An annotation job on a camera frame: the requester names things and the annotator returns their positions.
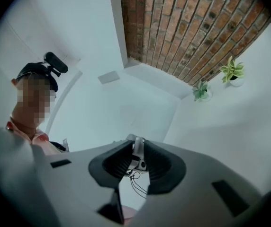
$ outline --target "brick wall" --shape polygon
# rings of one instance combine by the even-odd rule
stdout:
[[[122,0],[127,54],[194,85],[271,22],[261,0]]]

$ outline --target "green leaves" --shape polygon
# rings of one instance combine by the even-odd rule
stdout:
[[[238,78],[241,78],[244,76],[244,72],[242,71],[234,71],[234,76],[238,77]]]
[[[194,95],[194,101],[196,102],[199,98],[207,98],[208,94],[206,92],[207,82],[200,81],[197,87],[193,87],[192,93]]]
[[[232,76],[243,77],[244,76],[244,65],[242,63],[238,63],[235,66],[235,60],[232,60],[232,56],[229,57],[227,66],[222,66],[220,71],[224,73],[224,77],[222,78],[223,83],[228,82]]]
[[[237,66],[235,67],[235,71],[242,71],[243,68],[244,68],[244,66],[243,66],[241,63],[239,63],[239,64],[237,64]]]

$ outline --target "white pot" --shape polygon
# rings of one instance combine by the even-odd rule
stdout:
[[[206,93],[207,93],[207,98],[201,98],[203,102],[208,102],[212,98],[212,92],[210,91],[210,89],[207,89]]]
[[[244,83],[244,78],[237,78],[235,80],[230,80],[230,84],[234,87],[239,87],[243,85]]]

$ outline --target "cable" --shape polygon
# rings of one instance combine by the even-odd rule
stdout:
[[[137,187],[134,185],[134,183],[132,182],[132,178],[130,178],[130,180],[131,180],[131,184],[132,184],[136,189],[138,189],[140,192],[142,192],[142,193],[144,193],[145,195],[147,195],[146,192],[142,191],[141,189],[137,188]]]
[[[136,192],[136,194],[138,194],[138,195],[140,195],[142,198],[146,199],[146,197],[144,197],[144,196],[142,196],[141,194],[139,194],[139,193],[137,192],[137,190],[139,190],[140,192],[144,193],[145,195],[147,195],[147,191],[146,191],[144,188],[142,188],[139,184],[137,184],[137,183],[135,182],[135,179],[139,179],[139,178],[141,177],[141,173],[139,173],[139,177],[137,177],[137,178],[135,178],[135,174],[136,174],[136,172],[135,172],[133,175],[128,176],[128,177],[130,178],[130,184],[131,184],[133,190]]]
[[[139,173],[139,177],[138,178],[135,178],[135,174],[136,173],[139,173],[139,172],[135,172],[132,176],[133,176],[134,179],[139,179],[141,177],[141,173]]]
[[[131,178],[130,178],[130,183],[131,183],[132,188],[133,188],[134,191],[136,192],[136,194],[138,194],[138,195],[140,195],[142,198],[146,199],[146,197],[143,197],[141,194],[139,194],[139,193],[135,190],[135,188],[134,188],[134,186],[133,186],[133,184],[132,184]]]
[[[147,191],[144,188],[142,188],[139,184],[137,184],[134,178],[133,178],[133,180],[134,180],[134,183],[147,194]]]

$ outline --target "person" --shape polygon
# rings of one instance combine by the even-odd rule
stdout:
[[[18,101],[6,129],[40,146],[46,155],[65,152],[50,143],[47,134],[38,128],[49,113],[58,90],[47,68],[40,63],[28,63],[11,83],[18,90]]]

